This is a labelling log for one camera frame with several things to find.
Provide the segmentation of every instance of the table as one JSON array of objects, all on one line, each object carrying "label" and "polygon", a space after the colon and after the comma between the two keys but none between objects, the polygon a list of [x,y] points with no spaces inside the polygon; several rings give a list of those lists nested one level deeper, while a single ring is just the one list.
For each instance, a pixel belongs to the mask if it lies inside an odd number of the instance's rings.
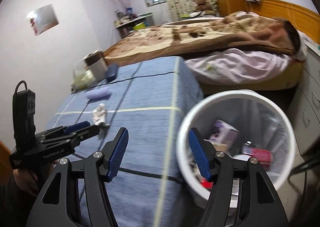
[{"label": "table", "polygon": [[126,22],[124,24],[121,24],[119,26],[116,26],[116,29],[118,29],[121,38],[125,38],[126,36],[130,35],[131,31],[133,31],[133,27],[141,22],[146,21],[148,24],[148,27],[154,26],[155,23],[153,21],[152,14],[138,17],[134,20],[130,20],[129,22]]},{"label": "table", "polygon": [[[119,226],[153,226],[156,213],[161,219],[159,227],[181,226],[190,196],[176,161],[175,138],[185,114],[203,99],[196,78],[182,57],[169,56],[119,67],[112,83],[101,81],[95,88],[105,86],[112,91],[108,100],[88,103],[86,91],[70,94],[47,128],[76,121],[92,123],[92,111],[103,103],[108,110],[106,123],[110,124],[107,134],[81,142],[76,147],[78,157],[68,158],[88,157],[113,140],[120,127],[126,127],[130,138],[121,170],[106,185]],[[170,163],[163,181],[165,158]],[[81,194],[82,179],[78,188]],[[85,195],[80,198],[80,207],[83,223],[89,226]]]}]

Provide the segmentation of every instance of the bed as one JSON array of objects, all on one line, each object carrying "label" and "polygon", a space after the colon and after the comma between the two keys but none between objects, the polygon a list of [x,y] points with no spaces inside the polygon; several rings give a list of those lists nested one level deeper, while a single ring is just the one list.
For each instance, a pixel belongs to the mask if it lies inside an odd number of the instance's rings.
[{"label": "bed", "polygon": [[[101,82],[94,88],[104,87]],[[175,138],[185,114],[203,99],[202,90],[181,57],[163,57],[120,67],[108,84],[111,98],[87,102],[85,91],[69,95],[48,128],[88,120],[99,103],[108,109],[111,124],[105,138],[93,137],[76,148],[71,161],[87,157],[116,136],[129,131],[121,170],[106,185],[119,226],[179,226],[188,195],[175,155]],[[80,206],[89,225],[83,182]]]},{"label": "bed", "polygon": [[108,64],[125,66],[181,56],[205,94],[232,89],[282,90],[300,80],[304,33],[283,18],[236,12],[139,30],[104,52]]}]

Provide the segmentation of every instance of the trash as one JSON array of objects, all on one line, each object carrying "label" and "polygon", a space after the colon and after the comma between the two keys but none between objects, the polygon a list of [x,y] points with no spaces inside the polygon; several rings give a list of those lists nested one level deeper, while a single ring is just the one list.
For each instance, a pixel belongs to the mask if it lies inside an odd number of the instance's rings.
[{"label": "trash", "polygon": [[211,141],[211,140],[206,140],[206,141],[209,141],[217,151],[223,151],[223,152],[227,153],[228,145],[222,144],[222,143],[218,143],[218,142],[214,142],[214,141]]},{"label": "trash", "polygon": [[272,153],[268,150],[249,148],[246,146],[242,147],[242,154],[257,158],[266,171],[269,169],[273,159]]},{"label": "trash", "polygon": [[209,189],[209,190],[211,190],[211,188],[212,188],[212,186],[213,186],[213,182],[208,182],[205,178],[200,182],[200,184],[203,186],[203,187],[205,187],[205,188],[207,188],[207,189]]},{"label": "trash", "polygon": [[89,87],[95,77],[90,70],[85,68],[83,61],[78,62],[73,67],[73,81],[71,83],[72,90],[80,90]]},{"label": "trash", "polygon": [[222,120],[216,120],[214,123],[213,133],[210,135],[209,141],[226,144],[228,149],[236,140],[239,131]]},{"label": "trash", "polygon": [[243,160],[243,161],[248,161],[248,159],[250,158],[250,156],[249,156],[249,155],[239,154],[239,155],[233,156],[232,158],[238,159],[238,160]]},{"label": "trash", "polygon": [[[210,191],[204,188],[192,172],[193,154],[188,143],[190,128],[197,127],[204,139],[210,139],[221,120],[238,133],[227,154],[242,153],[243,146],[268,150],[272,154],[268,176],[276,190],[287,179],[294,161],[295,137],[284,112],[272,101],[251,91],[226,91],[211,95],[196,104],[186,115],[177,135],[177,161],[181,173],[192,190],[195,203],[205,208]],[[236,192],[230,208],[237,208]]]},{"label": "trash", "polygon": [[97,126],[106,125],[106,106],[103,103],[100,103],[99,106],[92,111],[92,120]]},{"label": "trash", "polygon": [[204,179],[204,177],[201,176],[198,165],[196,164],[196,162],[193,165],[192,168],[193,174],[195,175],[195,177],[199,180],[202,181]]}]

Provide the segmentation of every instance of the white cabinet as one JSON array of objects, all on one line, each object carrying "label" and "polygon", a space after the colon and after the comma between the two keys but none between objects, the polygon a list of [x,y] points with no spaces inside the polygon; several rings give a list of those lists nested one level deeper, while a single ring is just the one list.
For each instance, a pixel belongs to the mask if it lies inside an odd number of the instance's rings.
[{"label": "white cabinet", "polygon": [[300,155],[320,138],[320,51],[308,44],[308,56],[302,79],[287,116],[292,123]]}]

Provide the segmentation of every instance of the cable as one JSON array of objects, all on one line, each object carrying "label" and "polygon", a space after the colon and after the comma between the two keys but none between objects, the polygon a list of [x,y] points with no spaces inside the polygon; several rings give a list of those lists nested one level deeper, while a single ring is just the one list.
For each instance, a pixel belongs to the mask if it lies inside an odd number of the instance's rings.
[{"label": "cable", "polygon": [[110,82],[110,83],[102,83],[102,84],[100,84],[100,85],[90,86],[90,87],[88,87],[88,88],[81,89],[81,90],[74,90],[72,93],[78,93],[78,92],[80,92],[80,91],[83,91],[83,90],[89,90],[89,89],[92,89],[92,88],[95,88],[95,87],[98,87],[98,86],[111,85],[111,84],[121,83],[121,82],[125,82],[125,81],[128,81],[128,80],[136,79],[136,78],[153,77],[153,76],[158,76],[158,75],[167,75],[167,74],[173,74],[173,73],[175,73],[175,72],[174,72],[174,71],[172,71],[172,72],[167,72],[167,73],[163,73],[163,74],[143,75],[143,76],[130,77],[130,78],[127,78],[127,79],[124,79],[124,80],[113,81],[113,82]]},{"label": "cable", "polygon": [[78,119],[76,120],[75,124],[77,124],[77,123],[78,123],[78,121],[79,121],[80,117],[82,116],[82,114],[83,114],[84,110],[88,107],[89,103],[90,103],[90,100],[89,100],[89,101],[87,101],[86,106],[84,106],[84,108],[83,108],[82,112],[80,113],[80,115],[79,115]]},{"label": "cable", "polygon": [[[162,178],[162,175],[160,175],[160,174],[146,173],[146,172],[126,169],[126,168],[122,168],[122,167],[119,168],[119,171],[126,172],[126,173],[129,173],[129,174],[135,174],[135,175],[141,175],[141,176],[146,176],[146,177],[157,178],[157,179],[161,179]],[[186,186],[186,183],[184,181],[181,181],[178,178],[175,178],[173,176],[168,176],[167,179],[171,180],[171,181],[174,181],[174,182],[176,182],[178,184],[181,184],[182,186]]]},{"label": "cable", "polygon": [[304,186],[303,186],[303,193],[302,193],[302,198],[301,198],[300,207],[299,207],[299,210],[298,210],[298,215],[299,215],[299,214],[300,214],[300,212],[301,212],[302,205],[303,205],[303,201],[304,201],[304,197],[305,197],[305,194],[306,194],[306,190],[307,190],[307,181],[308,181],[308,171],[305,171],[305,172],[304,172]]},{"label": "cable", "polygon": [[[33,176],[33,173],[31,172],[30,169],[28,169],[28,172],[29,174],[31,175],[33,181],[35,181],[35,183],[37,183],[38,181],[36,180],[36,178]],[[30,187],[31,191],[35,194],[35,195],[38,195],[40,190],[36,190],[36,189],[33,189],[32,187]]]},{"label": "cable", "polygon": [[85,157],[81,156],[81,155],[78,155],[76,153],[73,153],[72,155],[76,156],[77,158],[81,158],[81,159],[86,159]]},{"label": "cable", "polygon": [[[109,124],[110,124],[109,128],[111,127],[112,122],[113,122],[113,120],[114,120],[114,118],[115,118],[115,116],[116,116],[116,113],[117,113],[118,109],[120,108],[120,106],[121,106],[121,104],[122,104],[122,102],[123,102],[123,100],[124,100],[127,92],[129,91],[129,89],[130,89],[130,87],[131,87],[131,84],[132,84],[132,82],[133,82],[133,79],[135,79],[134,75],[139,71],[139,69],[140,69],[140,67],[141,67],[142,64],[143,64],[143,62],[140,62],[139,65],[138,65],[138,67],[137,67],[137,69],[136,69],[136,70],[134,71],[134,73],[130,76],[130,78],[129,78],[129,79],[126,79],[126,80],[130,80],[130,82],[128,83],[128,86],[127,86],[126,90],[124,91],[124,94],[122,95],[121,100],[119,101],[119,103],[118,103],[118,105],[117,105],[117,107],[116,107],[116,109],[115,109],[115,112],[112,114],[112,117],[111,117],[111,119],[110,119],[110,121],[109,121]],[[98,147],[98,150],[101,149],[101,146],[102,146],[102,144],[103,144],[106,136],[107,136],[107,134],[105,134],[105,136],[102,138],[102,140],[101,140],[101,142],[100,142],[100,145],[99,145],[99,147]],[[82,190],[82,192],[81,192],[81,194],[80,194],[79,200],[82,199],[83,194],[84,194],[84,188],[83,188],[83,190]]]},{"label": "cable", "polygon": [[28,88],[27,88],[27,83],[22,80],[22,81],[20,81],[20,82],[17,84],[14,93],[17,93],[19,86],[22,85],[22,84],[24,84],[24,86],[26,87],[26,89],[28,89]]}]

